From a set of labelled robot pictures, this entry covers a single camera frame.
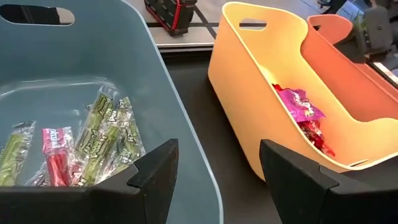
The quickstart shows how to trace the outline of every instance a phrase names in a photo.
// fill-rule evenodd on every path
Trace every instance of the red and black object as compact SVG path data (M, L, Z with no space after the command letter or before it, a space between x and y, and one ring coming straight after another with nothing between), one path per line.
M188 32L197 0L144 0L145 7L171 36Z

